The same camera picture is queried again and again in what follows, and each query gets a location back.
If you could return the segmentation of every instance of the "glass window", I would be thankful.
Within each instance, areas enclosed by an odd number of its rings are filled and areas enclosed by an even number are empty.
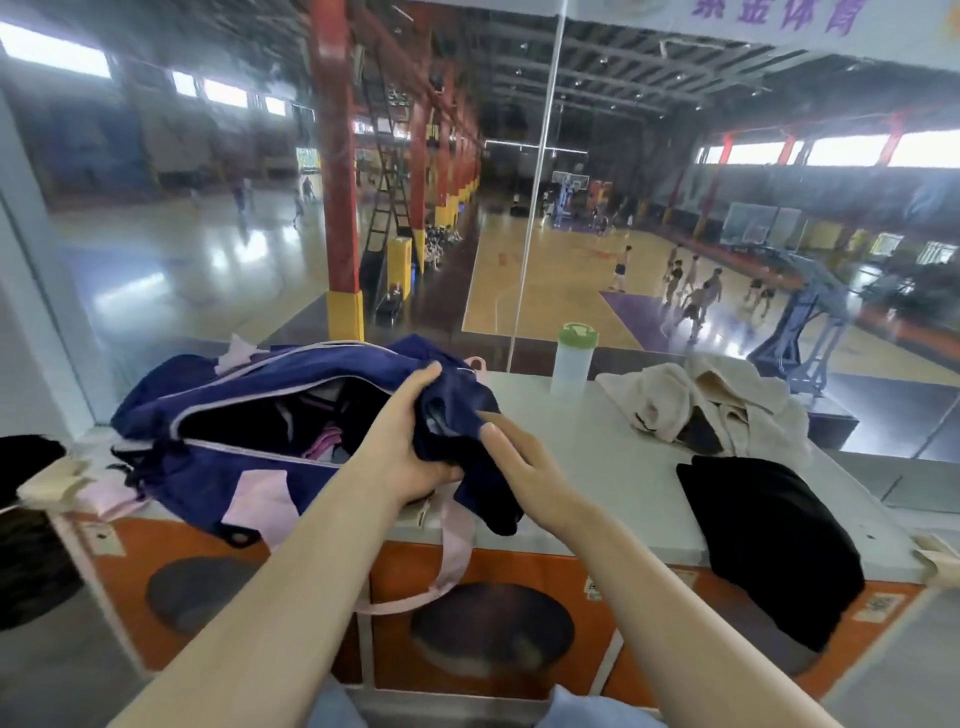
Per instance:
[[[960,129],[904,134],[890,166],[960,169]]]
[[[204,79],[204,93],[210,101],[246,109],[250,104],[247,92],[243,88],[221,84],[219,81]]]
[[[170,74],[174,77],[174,88],[177,90],[177,93],[196,98],[197,82],[194,81],[193,76],[189,73],[181,73],[180,71],[171,71]]]
[[[956,253],[957,246],[948,243],[938,243],[933,240],[924,245],[924,249],[917,257],[917,262],[921,265],[932,265],[934,263],[949,263],[953,254]]]
[[[704,159],[704,164],[719,164],[720,157],[723,156],[723,147],[710,147],[707,150],[707,157]]]
[[[110,78],[107,56],[97,48],[34,33],[9,23],[0,23],[0,42],[12,59]]]
[[[870,249],[870,255],[892,255],[902,239],[902,235],[892,235],[889,232],[882,232],[876,237],[874,245]]]
[[[287,102],[285,102],[283,99],[275,99],[273,96],[264,96],[263,103],[267,107],[267,111],[270,113],[275,113],[277,116],[287,115]]]
[[[880,160],[880,152],[889,134],[865,136],[828,136],[813,142],[808,167],[872,167]]]
[[[734,144],[727,164],[776,164],[783,151],[782,141],[763,144]]]

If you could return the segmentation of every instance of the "green bottle cap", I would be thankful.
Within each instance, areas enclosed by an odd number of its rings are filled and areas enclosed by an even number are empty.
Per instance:
[[[571,349],[596,349],[600,334],[586,324],[564,324],[557,341]]]

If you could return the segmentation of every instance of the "water bottle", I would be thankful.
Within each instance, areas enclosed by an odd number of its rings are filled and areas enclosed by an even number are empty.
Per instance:
[[[564,324],[557,336],[557,357],[553,361],[550,394],[575,400],[584,392],[593,350],[599,335],[586,324]]]

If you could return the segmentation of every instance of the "beige fabric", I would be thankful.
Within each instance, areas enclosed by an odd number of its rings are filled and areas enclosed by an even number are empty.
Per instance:
[[[673,442],[699,406],[723,451],[801,469],[810,455],[808,418],[786,383],[760,376],[744,359],[691,354],[683,367],[659,364],[597,383],[641,431]]]

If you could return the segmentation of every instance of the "black cloth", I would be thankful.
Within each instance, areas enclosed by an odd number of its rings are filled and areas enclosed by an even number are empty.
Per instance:
[[[822,652],[864,589],[860,554],[827,507],[796,473],[767,460],[694,455],[677,476],[713,572]]]

